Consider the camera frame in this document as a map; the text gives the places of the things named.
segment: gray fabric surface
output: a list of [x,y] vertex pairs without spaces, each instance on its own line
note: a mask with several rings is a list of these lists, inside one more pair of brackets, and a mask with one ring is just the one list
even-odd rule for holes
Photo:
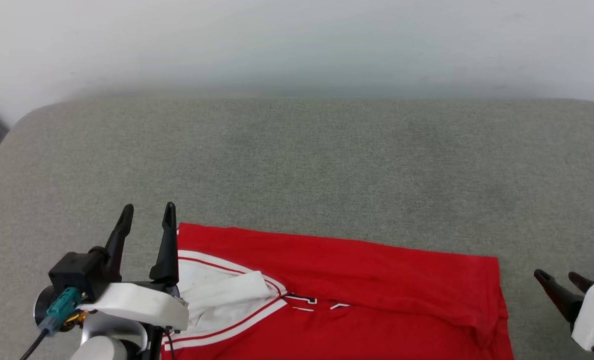
[[[179,221],[499,258],[512,348],[593,359],[537,281],[594,278],[594,103],[577,100],[94,100],[30,113],[0,147],[0,359],[66,251],[105,243],[145,280]],[[63,359],[78,330],[34,359]]]

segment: red basketball jersey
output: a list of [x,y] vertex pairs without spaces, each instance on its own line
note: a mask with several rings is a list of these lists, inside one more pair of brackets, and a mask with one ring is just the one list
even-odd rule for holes
[[178,360],[513,358],[495,257],[189,223],[178,248]]

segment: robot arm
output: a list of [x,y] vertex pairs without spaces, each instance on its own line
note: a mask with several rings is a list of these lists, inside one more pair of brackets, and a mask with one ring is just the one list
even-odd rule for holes
[[576,272],[568,274],[569,280],[585,294],[582,296],[562,287],[553,276],[541,269],[536,269],[534,276],[570,324],[572,339],[583,350],[594,353],[594,281]]
[[157,360],[162,337],[186,330],[187,303],[177,289],[175,205],[166,205],[150,280],[123,282],[121,260],[133,210],[132,204],[123,208],[105,247],[69,252],[48,272],[52,285],[39,294],[34,307],[40,335],[23,360],[44,337],[75,326],[82,328],[82,337],[73,360]]

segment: teal cable connector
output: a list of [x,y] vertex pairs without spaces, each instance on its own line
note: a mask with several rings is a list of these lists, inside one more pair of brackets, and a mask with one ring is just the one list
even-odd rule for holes
[[82,295],[79,290],[67,287],[46,311],[46,317],[38,325],[39,330],[47,330],[48,337],[52,337],[81,303]]

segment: white wall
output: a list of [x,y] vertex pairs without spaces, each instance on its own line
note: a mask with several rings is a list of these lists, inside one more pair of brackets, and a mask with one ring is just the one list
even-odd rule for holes
[[594,0],[0,0],[0,117],[90,96],[594,100]]

